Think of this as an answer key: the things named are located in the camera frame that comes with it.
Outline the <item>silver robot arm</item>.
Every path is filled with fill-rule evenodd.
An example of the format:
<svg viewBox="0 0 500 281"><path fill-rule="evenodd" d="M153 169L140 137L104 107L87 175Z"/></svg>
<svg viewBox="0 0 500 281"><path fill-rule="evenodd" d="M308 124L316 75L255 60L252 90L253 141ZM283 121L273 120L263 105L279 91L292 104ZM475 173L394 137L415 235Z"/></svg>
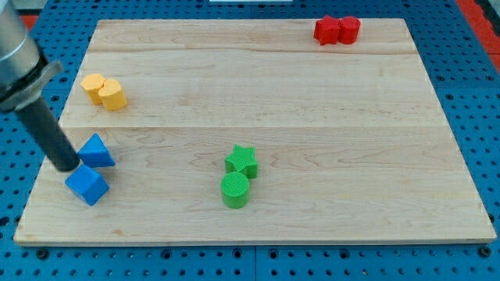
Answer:
<svg viewBox="0 0 500 281"><path fill-rule="evenodd" d="M1 0L1 111L20 110L41 97L63 65L49 62L10 0Z"/></svg>

